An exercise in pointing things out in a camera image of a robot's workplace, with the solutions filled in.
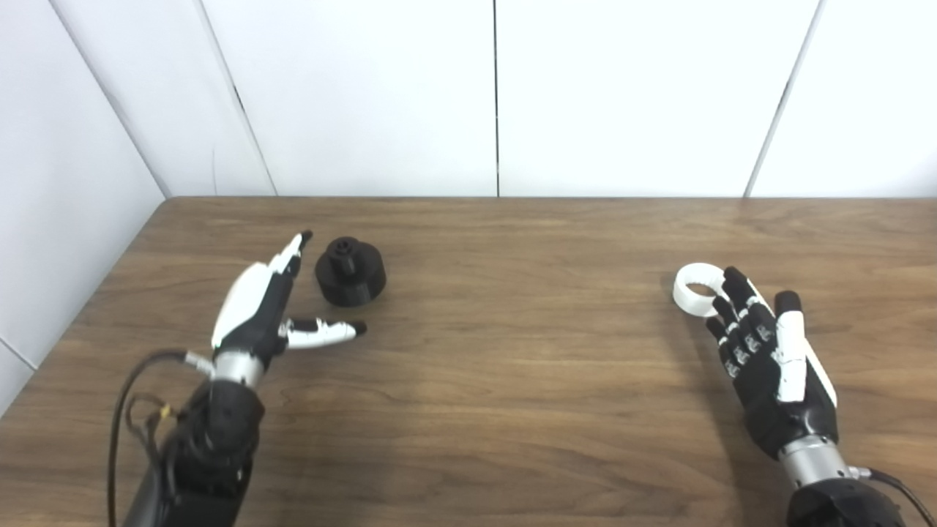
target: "fingertip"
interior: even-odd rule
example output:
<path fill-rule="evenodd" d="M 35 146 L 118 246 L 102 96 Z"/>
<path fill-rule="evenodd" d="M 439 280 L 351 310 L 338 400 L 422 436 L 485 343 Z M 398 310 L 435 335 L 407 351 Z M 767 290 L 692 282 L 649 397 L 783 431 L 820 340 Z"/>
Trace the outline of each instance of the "fingertip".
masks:
<path fill-rule="evenodd" d="M 725 326 L 722 325 L 722 322 L 716 317 L 706 319 L 706 329 L 709 330 L 709 333 L 711 333 L 716 340 L 725 337 Z"/>
<path fill-rule="evenodd" d="M 730 324 L 738 320 L 736 316 L 736 311 L 732 309 L 732 304 L 729 304 L 729 301 L 721 296 L 717 296 L 712 300 L 712 307 L 716 310 L 717 313 L 725 320 L 726 324 Z"/>
<path fill-rule="evenodd" d="M 775 294 L 774 310 L 779 317 L 788 311 L 802 311 L 800 296 L 793 291 L 781 291 Z"/>
<path fill-rule="evenodd" d="M 722 289 L 729 295 L 736 310 L 742 310 L 747 307 L 750 297 L 754 295 L 754 290 L 749 285 L 749 279 L 734 266 L 728 266 L 722 272 L 725 282 Z"/>

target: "wooden table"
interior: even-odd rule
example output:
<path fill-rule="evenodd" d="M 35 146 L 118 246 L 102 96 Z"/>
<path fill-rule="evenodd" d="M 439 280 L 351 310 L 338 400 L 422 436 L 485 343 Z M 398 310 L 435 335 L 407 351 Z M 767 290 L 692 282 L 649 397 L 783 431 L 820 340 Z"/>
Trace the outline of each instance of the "wooden table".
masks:
<path fill-rule="evenodd" d="M 694 261 L 801 293 L 844 456 L 937 509 L 935 201 L 183 198 L 0 420 L 0 525 L 104 525 L 127 371 L 157 347 L 206 350 L 234 278 L 304 228 L 288 314 L 370 331 L 272 366 L 241 526 L 781 525 L 781 467 L 670 299 Z M 383 253 L 388 287 L 365 307 L 330 307 L 312 279 L 339 235 Z M 140 390 L 182 402 L 198 378 L 171 368 Z M 124 511 L 143 456 L 121 446 Z"/>

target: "black forearm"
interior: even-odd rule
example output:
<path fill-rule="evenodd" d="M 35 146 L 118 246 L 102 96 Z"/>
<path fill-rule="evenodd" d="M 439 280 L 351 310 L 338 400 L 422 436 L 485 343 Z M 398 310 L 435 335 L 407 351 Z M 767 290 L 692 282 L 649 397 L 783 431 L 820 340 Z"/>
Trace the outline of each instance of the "black forearm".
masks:
<path fill-rule="evenodd" d="M 854 479 L 819 481 L 798 489 L 787 509 L 788 527 L 904 527 L 898 508 Z"/>

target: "metal wrist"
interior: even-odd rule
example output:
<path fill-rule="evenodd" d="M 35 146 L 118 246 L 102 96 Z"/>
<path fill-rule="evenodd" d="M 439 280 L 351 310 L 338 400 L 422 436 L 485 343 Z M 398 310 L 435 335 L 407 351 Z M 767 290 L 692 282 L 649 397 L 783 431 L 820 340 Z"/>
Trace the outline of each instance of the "metal wrist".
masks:
<path fill-rule="evenodd" d="M 263 362 L 248 352 L 235 350 L 215 357 L 213 381 L 231 381 L 255 389 L 263 377 Z"/>
<path fill-rule="evenodd" d="M 778 460 L 795 489 L 825 479 L 853 479 L 836 443 L 825 436 L 808 435 L 793 440 L 778 452 Z"/>

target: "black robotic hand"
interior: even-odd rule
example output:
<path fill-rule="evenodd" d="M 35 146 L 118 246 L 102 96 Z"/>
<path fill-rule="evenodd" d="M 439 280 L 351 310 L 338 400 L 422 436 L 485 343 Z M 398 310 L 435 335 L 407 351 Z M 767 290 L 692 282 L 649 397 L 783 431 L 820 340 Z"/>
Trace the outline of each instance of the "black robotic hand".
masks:
<path fill-rule="evenodd" d="M 773 459 L 807 436 L 836 443 L 836 396 L 804 337 L 800 298 L 778 293 L 776 317 L 738 269 L 728 267 L 723 276 L 729 300 L 716 296 L 721 320 L 710 318 L 706 327 L 719 343 L 751 438 Z"/>

